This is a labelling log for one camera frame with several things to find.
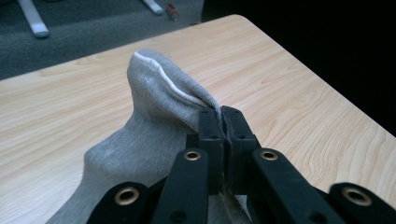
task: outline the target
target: chair leg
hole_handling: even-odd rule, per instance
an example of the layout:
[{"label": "chair leg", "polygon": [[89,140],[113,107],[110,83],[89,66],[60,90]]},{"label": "chair leg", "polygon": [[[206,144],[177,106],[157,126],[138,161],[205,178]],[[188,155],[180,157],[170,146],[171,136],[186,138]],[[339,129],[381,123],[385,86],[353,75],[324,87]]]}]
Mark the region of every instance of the chair leg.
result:
[{"label": "chair leg", "polygon": [[32,28],[33,34],[37,38],[45,38],[50,35],[46,24],[41,20],[40,15],[35,8],[32,0],[18,0],[22,8],[23,14],[26,20],[29,22],[30,28]]}]

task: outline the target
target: sock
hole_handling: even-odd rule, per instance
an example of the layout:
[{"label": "sock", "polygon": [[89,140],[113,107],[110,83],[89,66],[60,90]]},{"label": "sock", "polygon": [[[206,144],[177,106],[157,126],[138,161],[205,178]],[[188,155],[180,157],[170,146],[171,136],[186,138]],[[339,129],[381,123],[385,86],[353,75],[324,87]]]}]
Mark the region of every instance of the sock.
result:
[{"label": "sock", "polygon": [[[220,126],[215,99],[163,55],[150,49],[135,52],[127,74],[134,101],[131,118],[85,153],[78,188],[48,223],[86,223],[114,186],[133,181],[149,187],[167,176],[185,148],[186,135],[197,133],[203,107],[215,109]],[[230,223],[228,207],[220,196],[210,196],[208,223]]]}]

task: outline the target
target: white stripe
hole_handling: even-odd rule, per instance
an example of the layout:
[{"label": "white stripe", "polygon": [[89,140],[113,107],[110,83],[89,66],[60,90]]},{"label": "white stripe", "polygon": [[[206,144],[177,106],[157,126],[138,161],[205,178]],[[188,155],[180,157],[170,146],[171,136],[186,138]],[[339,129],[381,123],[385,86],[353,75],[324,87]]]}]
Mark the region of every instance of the white stripe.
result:
[{"label": "white stripe", "polygon": [[169,88],[175,94],[177,94],[178,96],[180,96],[181,98],[183,98],[183,99],[185,99],[185,100],[187,100],[189,102],[192,102],[192,103],[197,104],[197,105],[201,105],[203,107],[207,107],[207,104],[204,101],[202,101],[201,99],[196,98],[196,97],[191,96],[191,95],[188,95],[186,92],[181,91],[177,86],[175,86],[175,84],[169,78],[169,76],[165,74],[165,72],[163,71],[163,68],[161,67],[161,65],[159,63],[157,63],[155,60],[153,60],[151,58],[148,58],[148,57],[145,57],[145,56],[139,54],[138,52],[135,52],[134,56],[137,59],[147,63],[149,67],[157,69],[157,71],[160,73],[161,78],[163,79],[163,81],[165,81],[165,83],[169,86]]}]

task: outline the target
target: brass grommet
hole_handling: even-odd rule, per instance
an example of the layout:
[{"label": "brass grommet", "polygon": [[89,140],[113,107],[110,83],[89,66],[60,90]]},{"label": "brass grommet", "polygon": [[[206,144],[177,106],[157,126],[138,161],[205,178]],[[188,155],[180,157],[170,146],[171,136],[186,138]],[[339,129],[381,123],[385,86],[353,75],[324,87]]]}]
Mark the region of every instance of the brass grommet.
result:
[{"label": "brass grommet", "polygon": [[201,158],[201,153],[197,151],[188,151],[184,153],[184,159],[188,161],[198,161]]},{"label": "brass grommet", "polygon": [[355,203],[360,206],[370,206],[373,202],[367,194],[361,192],[358,189],[344,188],[343,195],[350,202]]},{"label": "brass grommet", "polygon": [[277,160],[277,155],[274,152],[264,150],[260,156],[262,156],[263,159],[268,160],[268,161],[276,161]]},{"label": "brass grommet", "polygon": [[128,187],[128,188],[120,189],[119,192],[114,197],[114,201],[117,204],[124,206],[134,203],[134,201],[136,201],[138,197],[139,197],[139,191],[137,191],[137,189],[134,189],[132,187]]}]

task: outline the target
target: wooden table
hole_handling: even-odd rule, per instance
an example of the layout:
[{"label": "wooden table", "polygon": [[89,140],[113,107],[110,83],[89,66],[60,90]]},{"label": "wooden table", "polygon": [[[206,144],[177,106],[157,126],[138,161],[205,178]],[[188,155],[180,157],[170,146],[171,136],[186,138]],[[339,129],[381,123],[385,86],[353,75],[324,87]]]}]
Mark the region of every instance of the wooden table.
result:
[{"label": "wooden table", "polygon": [[71,196],[83,154],[133,111],[134,51],[171,58],[242,110],[263,147],[315,187],[351,182],[396,207],[396,139],[240,16],[202,23],[0,82],[0,222],[43,223]]}]

